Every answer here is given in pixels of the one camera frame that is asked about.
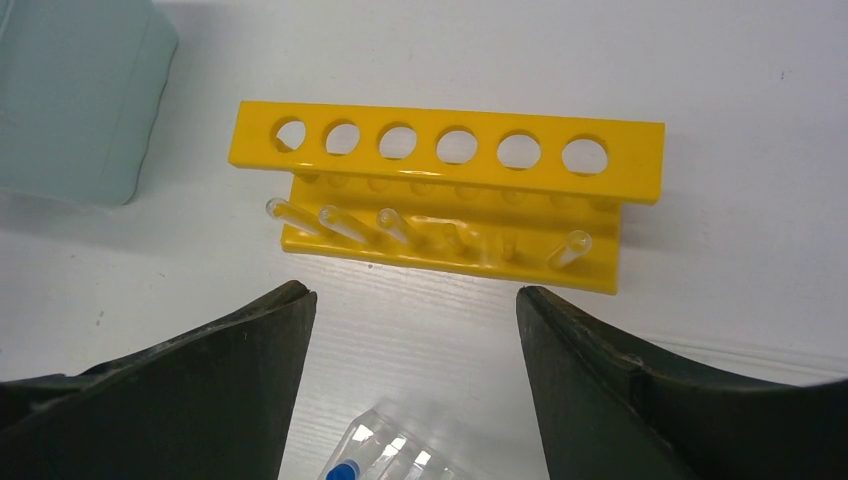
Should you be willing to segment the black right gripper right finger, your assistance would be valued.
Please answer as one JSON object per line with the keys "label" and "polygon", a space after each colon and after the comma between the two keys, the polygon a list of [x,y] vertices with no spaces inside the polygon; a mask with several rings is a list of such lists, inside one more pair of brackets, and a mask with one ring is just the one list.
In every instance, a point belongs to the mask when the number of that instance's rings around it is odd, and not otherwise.
{"label": "black right gripper right finger", "polygon": [[792,386],[696,362],[546,288],[516,296],[553,479],[843,479],[847,384]]}

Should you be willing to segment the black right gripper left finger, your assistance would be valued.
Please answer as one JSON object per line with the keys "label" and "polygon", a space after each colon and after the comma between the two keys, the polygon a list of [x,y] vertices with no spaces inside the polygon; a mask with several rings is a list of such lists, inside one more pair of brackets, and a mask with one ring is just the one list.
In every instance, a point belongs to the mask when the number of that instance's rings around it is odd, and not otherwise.
{"label": "black right gripper left finger", "polygon": [[317,295],[289,281],[70,376],[1,385],[5,479],[275,479]]}

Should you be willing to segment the clear glass test tube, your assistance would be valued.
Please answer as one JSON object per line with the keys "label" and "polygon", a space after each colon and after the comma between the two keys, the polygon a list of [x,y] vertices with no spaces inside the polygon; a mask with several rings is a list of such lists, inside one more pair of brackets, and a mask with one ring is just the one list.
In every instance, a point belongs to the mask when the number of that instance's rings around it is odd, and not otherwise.
{"label": "clear glass test tube", "polygon": [[281,220],[287,225],[311,235],[323,236],[329,232],[321,224],[317,215],[283,198],[271,198],[266,203],[266,213],[272,218]]}

